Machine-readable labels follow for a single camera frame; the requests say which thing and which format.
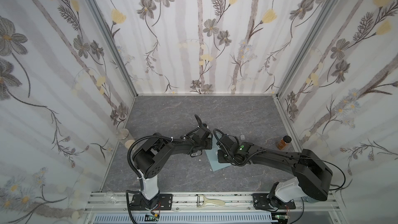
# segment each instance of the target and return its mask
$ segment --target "bottle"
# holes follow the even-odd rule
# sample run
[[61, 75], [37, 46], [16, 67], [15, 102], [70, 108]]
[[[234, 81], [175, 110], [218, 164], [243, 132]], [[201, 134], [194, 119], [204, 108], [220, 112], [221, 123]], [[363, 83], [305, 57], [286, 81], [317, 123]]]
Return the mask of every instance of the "bottle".
[[288, 143], [290, 143], [292, 141], [292, 138], [289, 136], [284, 136], [281, 141], [279, 141], [279, 143], [276, 144], [276, 147], [278, 147], [278, 149], [283, 150]]

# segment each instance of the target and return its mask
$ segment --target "wall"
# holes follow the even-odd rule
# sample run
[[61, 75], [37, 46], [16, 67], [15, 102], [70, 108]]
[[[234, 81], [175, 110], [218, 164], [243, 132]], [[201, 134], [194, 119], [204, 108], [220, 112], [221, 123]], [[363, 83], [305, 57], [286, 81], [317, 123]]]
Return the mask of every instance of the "wall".
[[397, 13], [398, 0], [340, 0], [280, 97], [304, 148], [344, 170], [351, 224], [396, 222]]
[[276, 93], [326, 0], [96, 0], [138, 93]]
[[0, 219], [82, 223], [130, 96], [84, 0], [0, 0]]

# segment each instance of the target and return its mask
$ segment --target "metal corner post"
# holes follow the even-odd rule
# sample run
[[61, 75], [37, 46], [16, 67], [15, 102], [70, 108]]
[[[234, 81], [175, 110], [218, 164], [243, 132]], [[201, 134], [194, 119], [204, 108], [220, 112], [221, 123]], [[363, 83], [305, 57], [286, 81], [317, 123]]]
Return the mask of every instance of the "metal corner post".
[[310, 49], [315, 38], [321, 31], [323, 25], [325, 24], [329, 14], [332, 12], [333, 8], [336, 6], [339, 0], [326, 0], [324, 7], [322, 7], [321, 12], [315, 20], [310, 32], [308, 33], [304, 43], [297, 52], [296, 58], [293, 60], [290, 68], [287, 70], [286, 76], [283, 78], [281, 86], [278, 90], [278, 95], [283, 95], [296, 74], [297, 69], [300, 67], [301, 62], [304, 60], [305, 54]]
[[123, 60], [117, 52], [117, 47], [113, 41], [112, 34], [109, 30], [109, 28], [106, 25], [106, 22], [102, 16], [102, 13], [97, 5], [97, 2], [95, 0], [86, 0], [86, 3], [88, 4], [88, 7], [90, 8], [90, 11], [92, 15], [94, 16], [95, 21], [97, 22], [99, 30], [102, 32], [103, 37], [105, 38], [107, 45], [112, 52], [113, 56], [115, 57], [115, 62], [117, 64], [117, 67], [119, 68], [120, 72], [122, 73], [123, 79], [127, 84], [127, 87], [131, 91], [132, 95], [134, 97], [138, 96], [137, 91], [135, 90], [135, 87], [130, 80], [130, 75], [126, 70], [126, 67], [123, 64]]

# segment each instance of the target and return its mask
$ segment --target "gray table surface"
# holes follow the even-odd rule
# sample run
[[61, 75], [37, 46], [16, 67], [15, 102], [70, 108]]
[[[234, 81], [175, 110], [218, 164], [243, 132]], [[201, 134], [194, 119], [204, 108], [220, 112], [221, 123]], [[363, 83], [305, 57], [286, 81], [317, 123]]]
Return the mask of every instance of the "gray table surface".
[[[138, 96], [126, 128], [135, 140], [160, 132], [179, 137], [197, 126], [194, 114], [209, 128], [245, 136], [246, 142], [277, 149], [286, 135], [271, 96]], [[292, 145], [285, 148], [293, 151]], [[119, 144], [103, 192], [138, 190], [136, 174], [127, 163], [127, 149]], [[173, 155], [158, 174], [161, 192], [269, 191], [277, 181], [293, 176], [271, 167], [229, 166], [212, 171], [206, 153], [195, 158]]]

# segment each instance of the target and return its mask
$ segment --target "cream-colored peeler handle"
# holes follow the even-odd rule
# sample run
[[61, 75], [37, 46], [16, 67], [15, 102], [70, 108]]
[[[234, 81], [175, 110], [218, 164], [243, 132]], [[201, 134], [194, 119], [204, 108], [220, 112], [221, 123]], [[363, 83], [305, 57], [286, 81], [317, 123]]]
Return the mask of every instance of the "cream-colored peeler handle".
[[204, 195], [199, 195], [199, 196], [203, 197], [203, 205], [202, 206], [198, 206], [198, 208], [201, 208], [201, 207], [205, 206], [207, 203], [213, 203], [213, 204], [216, 204], [216, 205], [225, 205], [225, 201], [218, 200], [218, 199], [208, 199]]

